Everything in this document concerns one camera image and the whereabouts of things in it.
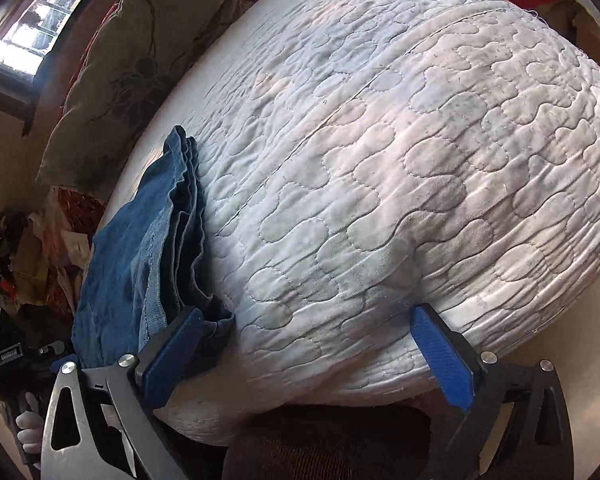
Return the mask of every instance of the metal bolt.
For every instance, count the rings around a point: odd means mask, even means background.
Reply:
[[[118,359],[118,364],[123,368],[127,368],[136,362],[136,356],[131,354],[124,354],[120,359]]]
[[[542,361],[540,361],[540,367],[545,372],[553,372],[555,369],[554,364],[547,359],[542,359]]]
[[[75,363],[73,361],[67,361],[62,365],[62,368],[60,368],[60,371],[63,374],[70,374],[71,372],[73,372],[75,370]]]
[[[482,362],[486,365],[494,365],[498,362],[498,356],[489,351],[482,352],[480,354],[480,359],[482,359]]]

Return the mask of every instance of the window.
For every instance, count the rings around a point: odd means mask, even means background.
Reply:
[[[35,0],[0,38],[0,68],[32,79],[79,2]]]

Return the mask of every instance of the brown fabric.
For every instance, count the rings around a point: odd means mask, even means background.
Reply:
[[[220,480],[225,447],[209,446],[179,434],[163,421],[155,419],[169,443],[171,453],[180,463],[188,478],[196,480]]]
[[[222,480],[410,480],[427,463],[429,417],[408,406],[284,406],[232,441]]]

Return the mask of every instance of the quilted white fabric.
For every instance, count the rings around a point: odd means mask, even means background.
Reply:
[[[600,68],[504,0],[261,0],[158,111],[107,218],[174,124],[237,319],[158,413],[192,438],[420,393],[408,304],[503,352],[600,273]]]

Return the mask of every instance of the wall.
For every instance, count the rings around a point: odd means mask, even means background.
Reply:
[[[21,120],[0,111],[0,211],[30,211],[44,203],[46,186],[36,175],[46,146],[42,136],[22,136]]]

